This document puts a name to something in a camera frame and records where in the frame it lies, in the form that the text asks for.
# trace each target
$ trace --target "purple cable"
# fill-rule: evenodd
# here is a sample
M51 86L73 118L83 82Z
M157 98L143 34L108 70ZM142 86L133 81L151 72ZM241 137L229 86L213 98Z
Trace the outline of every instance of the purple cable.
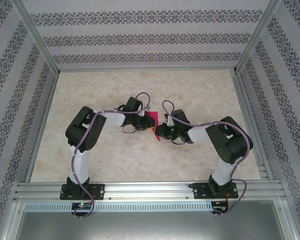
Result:
M209 126L209 125L213 125L213 124L223 124L223 125L227 125L227 126L230 126L230 127L234 128L234 129L237 130L239 133L241 133L241 135L243 136L243 138L244 138L244 140L245 140L245 142L246 142L246 149L247 149L247 151L246 151L245 155L243 156L243 158L241 158L241 159L235 164L234 168L232 169L232 171L231 171L231 173L230 173L230 178L231 178L232 180L234 180L234 181L241 181L241 182L243 182L243 183L244 183L244 189L243 189L243 191L242 191L241 196L240 196L239 199L235 202L235 204L233 205L233 207L232 207L231 209L229 209L227 212L225 212L225 213L223 213L223 214L221 213L222 216L223 216L223 215L227 215L227 214L230 213L234 208L236 208L237 204L238 204L238 203L241 201L241 199L244 197L244 194L246 193L246 190L247 190L247 182L246 182L245 180L243 180L243 179L236 179L236 178L233 178L233 177L232 177L232 176L234 175L236 169L238 168L238 165L239 165L240 163L242 163L243 160L245 160L245 159L248 157L248 155L249 155L249 152L250 152L250 143L249 143L249 140L248 140L247 135L246 135L246 134L244 133L244 131L242 131L239 127L233 125L232 123L225 122L225 121L212 121L212 122L206 122L206 123L202 123L202 124L198 124L198 125L194 125L194 124L190 124L190 123L187 123L187 122L185 122L185 121L182 121L182 120L180 120L180 119L178 119L178 118L172 116L172 115L168 112L168 110L167 110L166 107L165 107L165 103L166 103L166 102L168 102L168 103L170 103L170 104L172 105L172 111L171 111L171 112L173 112L173 111L175 110L175 105L173 104L172 101L169 101L169 100L164 100L164 101L162 102L163 110L168 114L168 116L170 116L170 117L173 118L174 120L178 121L179 123L188 125L188 126L190 126L190 127L203 127L203 126Z
M145 94L145 95L148 96L148 103L145 105L144 108L142 108L142 109L140 109L140 110L138 110L138 111L117 111L117 110L104 110L104 111L98 111L98 112L93 116L93 118L92 118L92 120L91 120L91 122L90 122L90 124L89 124L89 127L88 127L88 129L85 131L85 133L84 133L83 137L81 138L79 144L75 147L74 152L73 152L73 155L72 155L72 159L71 159L71 170L72 170L74 179L76 180L76 182L78 183L78 185L80 186L80 188L82 188L82 190L90 197L91 203L92 203L91 210L90 210L87 214L85 214L85 215L83 215L83 216L77 216L77 215L76 215L76 211L77 211L77 209L78 209L78 208L76 208L76 209L73 211L73 215L74 215L74 217L75 217L76 219L83 219L83 218L88 217L89 215L91 215L91 213L92 213L92 212L94 211L94 209L95 209L95 199L94 199L94 197L93 197L93 196L90 194L90 192L88 192L88 190L85 189L85 187L80 183L80 181L79 181L79 179L78 179L78 177L77 177L77 175L76 175L74 163L75 163L75 158L76 158L78 149L80 148L80 146L82 145L82 143L83 143L83 142L85 141L85 139L87 138L87 136L88 136L88 134L89 134L89 131L90 131L91 127L93 126L93 124L94 124L94 122L95 122L95 120L96 120L96 118L97 118L97 116L98 116L99 114L103 114L103 113L138 114L138 113L142 112L143 110L146 110L146 109L149 107L149 105L150 105L150 100L151 100L151 98L150 98L150 95L149 95L148 93L146 93L146 92L140 92L140 93L138 93L138 95L137 95L135 98L137 99L137 98L138 98L140 95L142 95L142 94Z

